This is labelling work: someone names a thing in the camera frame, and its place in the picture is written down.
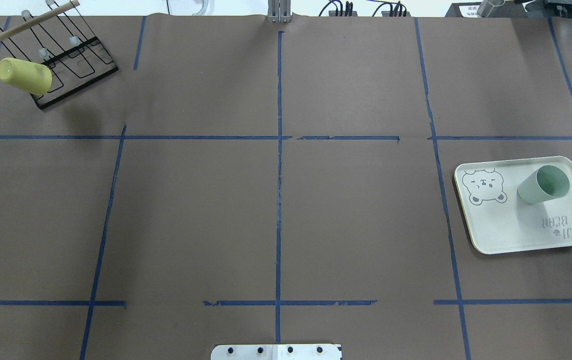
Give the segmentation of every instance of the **white rubber cap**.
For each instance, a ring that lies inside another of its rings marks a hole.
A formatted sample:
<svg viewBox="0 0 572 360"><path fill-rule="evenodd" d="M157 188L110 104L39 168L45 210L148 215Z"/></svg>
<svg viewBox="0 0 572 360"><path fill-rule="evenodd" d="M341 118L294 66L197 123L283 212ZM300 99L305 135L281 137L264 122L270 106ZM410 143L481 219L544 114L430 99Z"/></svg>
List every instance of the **white rubber cap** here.
<svg viewBox="0 0 572 360"><path fill-rule="evenodd" d="M78 46L81 44L80 38L78 38L77 35L69 37L68 41L70 42L70 45L72 45L72 46Z"/></svg>
<svg viewBox="0 0 572 360"><path fill-rule="evenodd" d="M48 48L42 47L39 50L37 50L37 52L39 53L39 56L44 59L44 60L48 60L49 59L49 54L48 54Z"/></svg>

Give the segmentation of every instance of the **black cable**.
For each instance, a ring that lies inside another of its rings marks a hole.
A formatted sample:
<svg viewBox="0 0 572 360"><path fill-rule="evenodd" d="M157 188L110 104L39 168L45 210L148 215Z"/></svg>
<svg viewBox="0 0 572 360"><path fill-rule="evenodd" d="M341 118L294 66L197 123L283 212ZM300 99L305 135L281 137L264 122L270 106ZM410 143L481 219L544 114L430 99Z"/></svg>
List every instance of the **black cable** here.
<svg viewBox="0 0 572 360"><path fill-rule="evenodd" d="M398 16L398 11L400 11L400 3L396 3L395 4L395 9L393 9L393 11L388 13L389 17L393 17L393 16Z"/></svg>
<svg viewBox="0 0 572 360"><path fill-rule="evenodd" d="M338 2L338 3L340 3L340 4L342 3L340 0L330 0L330 1L328 1L328 3L322 8L322 11L319 12L318 16L322 16L322 14L324 14L324 10L328 7L328 5L331 5L331 4L334 5L334 8L335 8L335 10L334 10L334 15L337 16L337 11L338 11L339 7L337 7L337 4L336 4L335 2Z"/></svg>
<svg viewBox="0 0 572 360"><path fill-rule="evenodd" d="M379 9L381 9L384 5L389 5L389 6L390 6L390 12L393 12L393 3L392 3L392 2L382 2L381 5L379 5L379 6L375 9L375 12L373 12L370 17L372 18L373 16L375 16L375 14L377 14L377 11L378 11Z"/></svg>

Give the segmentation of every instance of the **table surface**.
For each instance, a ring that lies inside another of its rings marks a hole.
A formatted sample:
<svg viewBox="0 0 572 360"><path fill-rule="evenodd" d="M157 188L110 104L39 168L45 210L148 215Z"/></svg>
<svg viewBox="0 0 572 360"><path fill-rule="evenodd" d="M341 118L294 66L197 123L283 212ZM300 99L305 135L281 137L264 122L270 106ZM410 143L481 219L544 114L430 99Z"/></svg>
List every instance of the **table surface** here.
<svg viewBox="0 0 572 360"><path fill-rule="evenodd" d="M572 161L572 20L87 20L117 73L0 81L0 358L572 358L572 248L478 253L452 180Z"/></svg>

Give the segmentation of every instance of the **cable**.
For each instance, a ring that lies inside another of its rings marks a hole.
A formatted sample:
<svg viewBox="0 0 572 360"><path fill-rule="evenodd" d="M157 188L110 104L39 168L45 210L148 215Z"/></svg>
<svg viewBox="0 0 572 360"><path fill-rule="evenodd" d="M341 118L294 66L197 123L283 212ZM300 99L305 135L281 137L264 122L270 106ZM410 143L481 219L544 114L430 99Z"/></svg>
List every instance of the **cable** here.
<svg viewBox="0 0 572 360"><path fill-rule="evenodd" d="M375 16L375 14L377 14L377 11L378 11L379 9L381 9L384 5L389 5L389 6L390 6L390 12L393 12L393 3L392 3L392 2L382 2L381 5L379 5L379 6L375 9L375 12L373 12L370 17L372 18L373 16Z"/></svg>
<svg viewBox="0 0 572 360"><path fill-rule="evenodd" d="M322 8L322 11L319 12L318 16L322 16L322 14L324 14L324 10L328 7L328 5L331 5L331 4L334 5L334 8L335 8L334 14L335 14L335 16L337 16L337 11L338 11L339 7L337 7L337 4L335 2L340 3L340 5L342 4L342 2L340 0L329 0L328 3Z"/></svg>
<svg viewBox="0 0 572 360"><path fill-rule="evenodd" d="M400 3L396 3L395 4L395 8L393 9L393 11L388 13L389 17L394 17L394 16L398 16L398 11L400 11Z"/></svg>
<svg viewBox="0 0 572 360"><path fill-rule="evenodd" d="M406 7L406 5L402 4L402 2L399 2L399 11L396 13L396 15L400 18L406 16L406 13L408 12L408 9Z"/></svg>

